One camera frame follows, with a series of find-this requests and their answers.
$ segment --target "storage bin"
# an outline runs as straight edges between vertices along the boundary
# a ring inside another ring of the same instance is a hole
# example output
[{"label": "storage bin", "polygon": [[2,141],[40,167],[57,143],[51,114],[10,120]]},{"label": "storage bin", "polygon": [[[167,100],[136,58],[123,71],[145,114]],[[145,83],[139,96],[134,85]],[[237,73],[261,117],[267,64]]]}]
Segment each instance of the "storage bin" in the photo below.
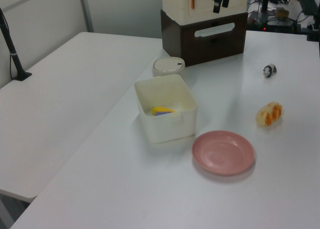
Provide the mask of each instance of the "storage bin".
[{"label": "storage bin", "polygon": [[185,66],[244,52],[248,13],[179,25],[161,10],[162,47]]},{"label": "storage bin", "polygon": [[229,0],[228,7],[221,7],[213,13],[213,0],[162,0],[163,11],[179,25],[187,25],[207,20],[245,13],[248,0]]},{"label": "storage bin", "polygon": [[[151,142],[162,143],[195,133],[198,104],[180,75],[137,81],[134,88],[141,121]],[[153,107],[175,112],[154,116]]]}]

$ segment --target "small black and white figure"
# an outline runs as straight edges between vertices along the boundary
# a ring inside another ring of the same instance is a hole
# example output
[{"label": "small black and white figure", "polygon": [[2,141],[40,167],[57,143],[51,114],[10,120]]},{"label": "small black and white figure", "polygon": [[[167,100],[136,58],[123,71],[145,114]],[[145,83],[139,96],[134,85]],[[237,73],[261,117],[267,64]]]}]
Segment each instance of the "small black and white figure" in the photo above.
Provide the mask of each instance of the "small black and white figure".
[{"label": "small black and white figure", "polygon": [[274,64],[269,64],[267,65],[264,69],[263,69],[263,75],[266,78],[271,77],[272,73],[276,73],[277,72],[277,68]]}]

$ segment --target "white wall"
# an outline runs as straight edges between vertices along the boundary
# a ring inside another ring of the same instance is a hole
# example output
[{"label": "white wall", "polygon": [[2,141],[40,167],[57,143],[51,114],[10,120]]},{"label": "white wall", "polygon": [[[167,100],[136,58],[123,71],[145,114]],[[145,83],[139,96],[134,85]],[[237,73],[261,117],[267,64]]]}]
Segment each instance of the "white wall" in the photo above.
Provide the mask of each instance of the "white wall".
[{"label": "white wall", "polygon": [[[4,16],[25,71],[78,33],[87,31],[81,0],[28,0],[4,11]],[[0,88],[11,80],[9,55],[0,33]]]},{"label": "white wall", "polygon": [[161,38],[162,0],[85,0],[95,33]]}]

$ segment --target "purple object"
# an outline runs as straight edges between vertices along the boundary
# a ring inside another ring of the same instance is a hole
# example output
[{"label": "purple object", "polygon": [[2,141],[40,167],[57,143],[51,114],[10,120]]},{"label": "purple object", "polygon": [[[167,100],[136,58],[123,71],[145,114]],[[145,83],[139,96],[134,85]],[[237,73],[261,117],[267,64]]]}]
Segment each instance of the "purple object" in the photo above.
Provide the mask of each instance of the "purple object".
[{"label": "purple object", "polygon": [[171,113],[171,111],[157,111],[155,113],[156,116],[160,116],[160,115],[163,115],[163,114],[168,114],[168,113]]}]

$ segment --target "white storage box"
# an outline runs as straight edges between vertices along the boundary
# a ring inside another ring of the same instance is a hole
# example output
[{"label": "white storage box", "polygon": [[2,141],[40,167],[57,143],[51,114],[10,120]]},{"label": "white storage box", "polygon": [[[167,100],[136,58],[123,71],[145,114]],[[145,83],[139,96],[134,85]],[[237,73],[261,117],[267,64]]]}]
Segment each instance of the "white storage box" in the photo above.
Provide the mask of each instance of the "white storage box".
[{"label": "white storage box", "polygon": [[[137,81],[134,88],[142,124],[151,142],[166,142],[195,133],[198,104],[180,75]],[[153,107],[175,112],[155,116]]]},{"label": "white storage box", "polygon": [[213,13],[213,0],[162,0],[162,9],[172,20],[183,26],[245,13],[247,2],[248,0],[229,0],[228,7],[221,7],[219,13]]}]

